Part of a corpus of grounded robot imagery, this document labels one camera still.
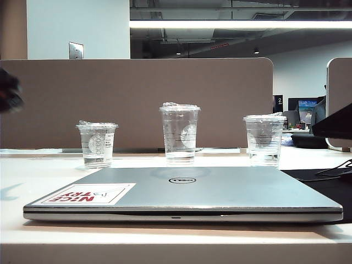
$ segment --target white desk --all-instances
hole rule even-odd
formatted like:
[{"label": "white desk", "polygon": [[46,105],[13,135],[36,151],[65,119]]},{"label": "white desk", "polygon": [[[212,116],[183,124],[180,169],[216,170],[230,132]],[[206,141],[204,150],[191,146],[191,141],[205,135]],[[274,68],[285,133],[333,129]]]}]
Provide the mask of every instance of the white desk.
[{"label": "white desk", "polygon": [[[28,221],[25,204],[95,171],[82,166],[80,155],[39,152],[1,154],[1,263],[352,263],[352,224]],[[197,153],[194,166],[249,165],[245,153],[208,152]],[[282,147],[280,169],[328,168],[350,158],[352,153]],[[112,164],[164,166],[163,154],[118,154]]]},{"label": "white desk", "polygon": [[296,134],[296,133],[305,133],[305,134],[308,134],[309,133],[309,129],[297,129],[297,128],[294,128],[294,129],[284,129],[282,131],[282,133],[292,133],[292,134]]}]

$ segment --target ceiling light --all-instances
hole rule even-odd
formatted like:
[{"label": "ceiling light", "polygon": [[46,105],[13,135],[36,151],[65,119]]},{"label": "ceiling light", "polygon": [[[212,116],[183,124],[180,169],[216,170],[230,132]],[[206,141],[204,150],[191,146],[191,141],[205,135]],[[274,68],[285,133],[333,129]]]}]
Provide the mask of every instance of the ceiling light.
[{"label": "ceiling light", "polygon": [[131,20],[138,29],[352,29],[352,21]]}]

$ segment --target clear plastic cup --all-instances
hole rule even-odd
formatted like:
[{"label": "clear plastic cup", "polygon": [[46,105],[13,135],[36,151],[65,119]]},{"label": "clear plastic cup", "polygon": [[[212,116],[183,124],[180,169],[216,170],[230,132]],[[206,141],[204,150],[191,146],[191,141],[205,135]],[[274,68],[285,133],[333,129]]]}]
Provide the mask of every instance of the clear plastic cup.
[{"label": "clear plastic cup", "polygon": [[191,104],[164,103],[159,111],[162,115],[167,163],[193,163],[200,107]]},{"label": "clear plastic cup", "polygon": [[87,168],[105,168],[111,165],[114,146],[114,123],[80,121],[76,127],[81,134],[84,165]]},{"label": "clear plastic cup", "polygon": [[278,167],[284,121],[282,115],[248,115],[246,121],[251,166]]}]

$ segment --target white wall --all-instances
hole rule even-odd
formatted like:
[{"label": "white wall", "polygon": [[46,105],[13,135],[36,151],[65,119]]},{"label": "white wall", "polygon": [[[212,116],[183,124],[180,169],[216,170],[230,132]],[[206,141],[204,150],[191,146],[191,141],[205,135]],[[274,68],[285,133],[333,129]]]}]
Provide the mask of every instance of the white wall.
[{"label": "white wall", "polygon": [[352,57],[352,41],[268,56],[274,64],[273,94],[283,95],[284,111],[290,97],[325,95],[326,66],[337,57]]},{"label": "white wall", "polygon": [[84,58],[130,58],[128,0],[27,0],[28,59],[68,59],[68,42]]}]

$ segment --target silver laptop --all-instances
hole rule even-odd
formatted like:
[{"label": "silver laptop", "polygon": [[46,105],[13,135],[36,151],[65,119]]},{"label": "silver laptop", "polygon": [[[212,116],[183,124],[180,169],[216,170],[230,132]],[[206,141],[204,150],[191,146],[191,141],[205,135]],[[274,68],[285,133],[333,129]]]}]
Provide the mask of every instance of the silver laptop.
[{"label": "silver laptop", "polygon": [[331,222],[340,204],[273,167],[107,168],[23,208],[44,221]]}]

